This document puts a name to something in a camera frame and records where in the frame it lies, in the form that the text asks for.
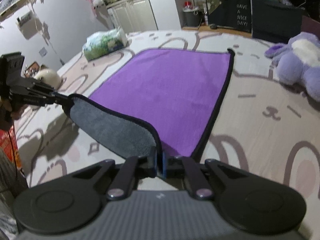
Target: beige round plush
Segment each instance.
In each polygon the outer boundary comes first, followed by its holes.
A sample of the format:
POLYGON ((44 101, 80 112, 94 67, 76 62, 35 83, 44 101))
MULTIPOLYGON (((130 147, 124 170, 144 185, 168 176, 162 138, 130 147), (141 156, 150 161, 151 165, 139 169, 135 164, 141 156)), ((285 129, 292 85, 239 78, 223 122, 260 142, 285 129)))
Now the beige round plush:
POLYGON ((55 90, 61 85, 61 77, 50 68, 40 70, 35 76, 35 79, 41 80, 43 83, 52 86, 55 90))

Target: black cable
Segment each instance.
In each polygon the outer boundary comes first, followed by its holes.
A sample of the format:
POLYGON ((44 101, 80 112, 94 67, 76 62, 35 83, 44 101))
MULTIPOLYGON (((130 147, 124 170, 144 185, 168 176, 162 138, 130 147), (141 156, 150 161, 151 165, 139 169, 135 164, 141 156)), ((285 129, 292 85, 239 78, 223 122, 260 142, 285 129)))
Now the black cable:
POLYGON ((12 185, 9 186, 9 187, 7 187, 7 188, 4 189, 4 190, 1 190, 1 191, 0 191, 0 194, 6 192, 6 191, 8 191, 8 190, 10 190, 10 189, 13 187, 13 184, 18 180, 18 168, 17 168, 16 156, 15 156, 15 154, 14 154, 13 143, 12 143, 12 139, 11 139, 11 136, 10 136, 10 132, 9 132, 9 131, 8 131, 8 135, 9 135, 9 139, 10 139, 10 142, 11 142, 11 149, 12 149, 12 155, 13 155, 13 160, 14 160, 14 166, 15 166, 15 168, 16 168, 16 177, 15 177, 14 182, 12 183, 12 185))

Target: cartoon nose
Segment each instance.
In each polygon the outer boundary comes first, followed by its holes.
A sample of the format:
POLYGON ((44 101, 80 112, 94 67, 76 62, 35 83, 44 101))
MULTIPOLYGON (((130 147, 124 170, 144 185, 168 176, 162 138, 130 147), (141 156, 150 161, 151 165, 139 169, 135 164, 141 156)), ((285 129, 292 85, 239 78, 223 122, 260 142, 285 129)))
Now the cartoon nose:
POLYGON ((273 120, 280 121, 281 117, 277 116, 278 109, 273 106, 267 106, 266 110, 262 112, 265 117, 271 117, 273 120))

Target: silver screw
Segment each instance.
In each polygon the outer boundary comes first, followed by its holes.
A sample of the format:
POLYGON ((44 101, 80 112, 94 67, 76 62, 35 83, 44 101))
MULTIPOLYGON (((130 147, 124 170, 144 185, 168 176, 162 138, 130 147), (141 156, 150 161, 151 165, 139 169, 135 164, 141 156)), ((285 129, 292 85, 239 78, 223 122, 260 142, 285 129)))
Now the silver screw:
POLYGON ((196 191, 198 197, 209 197, 212 195, 212 190, 208 188, 201 188, 196 191))
POLYGON ((113 188, 108 191, 110 197, 121 197, 124 194, 124 191, 120 188, 113 188))

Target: wooden floor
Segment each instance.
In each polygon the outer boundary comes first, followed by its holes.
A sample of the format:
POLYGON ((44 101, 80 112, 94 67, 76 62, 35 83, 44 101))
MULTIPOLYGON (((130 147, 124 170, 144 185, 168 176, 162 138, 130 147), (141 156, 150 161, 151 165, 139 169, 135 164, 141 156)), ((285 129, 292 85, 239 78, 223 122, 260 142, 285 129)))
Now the wooden floor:
POLYGON ((251 33, 246 33, 246 32, 241 32, 237 30, 232 30, 232 29, 224 29, 224 28, 218 28, 218 29, 210 29, 209 26, 200 26, 199 28, 197 27, 182 27, 183 30, 190 30, 190 31, 200 31, 200 32, 220 32, 220 33, 229 33, 229 34, 235 34, 235 35, 240 35, 246 38, 251 38, 251 33))

